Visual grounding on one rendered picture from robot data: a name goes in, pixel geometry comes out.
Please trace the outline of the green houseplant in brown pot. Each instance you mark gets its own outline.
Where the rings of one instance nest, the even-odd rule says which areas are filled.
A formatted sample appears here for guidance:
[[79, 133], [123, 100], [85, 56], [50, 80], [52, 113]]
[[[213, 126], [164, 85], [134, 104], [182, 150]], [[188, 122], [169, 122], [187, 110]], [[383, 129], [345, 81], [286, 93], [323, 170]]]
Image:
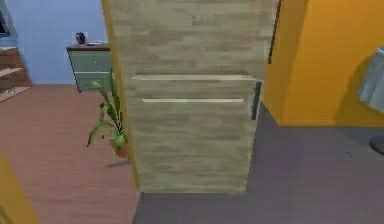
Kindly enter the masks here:
[[109, 133], [108, 139], [114, 154], [117, 157], [128, 158], [128, 137], [124, 127], [121, 101], [113, 70], [110, 70], [108, 74], [108, 83], [109, 88], [106, 88], [100, 80], [91, 82], [91, 86], [99, 92], [103, 101], [99, 105], [99, 121], [92, 127], [89, 133], [87, 147], [92, 144], [96, 135], [102, 129], [105, 129]]

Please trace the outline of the pale wooden room door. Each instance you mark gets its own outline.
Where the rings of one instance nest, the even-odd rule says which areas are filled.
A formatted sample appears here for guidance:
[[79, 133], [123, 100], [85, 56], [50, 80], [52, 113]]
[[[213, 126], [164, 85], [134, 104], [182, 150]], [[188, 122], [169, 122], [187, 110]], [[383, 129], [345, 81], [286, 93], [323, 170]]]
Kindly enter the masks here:
[[245, 192], [278, 1], [101, 0], [142, 192]]

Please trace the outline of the grey-green chest of drawers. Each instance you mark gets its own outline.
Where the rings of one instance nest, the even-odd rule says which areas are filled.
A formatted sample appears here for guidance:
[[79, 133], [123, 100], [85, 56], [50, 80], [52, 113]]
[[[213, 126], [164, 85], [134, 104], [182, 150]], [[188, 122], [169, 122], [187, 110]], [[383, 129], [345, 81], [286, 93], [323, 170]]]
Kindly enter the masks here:
[[106, 90], [110, 89], [112, 63], [108, 44], [77, 44], [66, 50], [79, 92], [94, 90], [92, 82], [95, 80], [99, 80]]

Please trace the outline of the grey cloth covered table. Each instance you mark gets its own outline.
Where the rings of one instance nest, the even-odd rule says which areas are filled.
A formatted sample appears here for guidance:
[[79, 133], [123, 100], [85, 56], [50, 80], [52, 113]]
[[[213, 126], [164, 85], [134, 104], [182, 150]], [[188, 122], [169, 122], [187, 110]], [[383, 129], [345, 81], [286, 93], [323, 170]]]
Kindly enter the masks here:
[[384, 114], [384, 46], [372, 57], [358, 96], [368, 107]]

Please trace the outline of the brown wooden shelf unit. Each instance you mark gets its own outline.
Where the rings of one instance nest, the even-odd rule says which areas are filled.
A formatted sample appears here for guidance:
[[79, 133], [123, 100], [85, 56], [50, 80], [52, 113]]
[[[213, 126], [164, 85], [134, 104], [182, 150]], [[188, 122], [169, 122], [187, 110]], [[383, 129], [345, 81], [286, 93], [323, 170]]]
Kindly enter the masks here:
[[0, 47], [0, 103], [31, 87], [17, 47]]

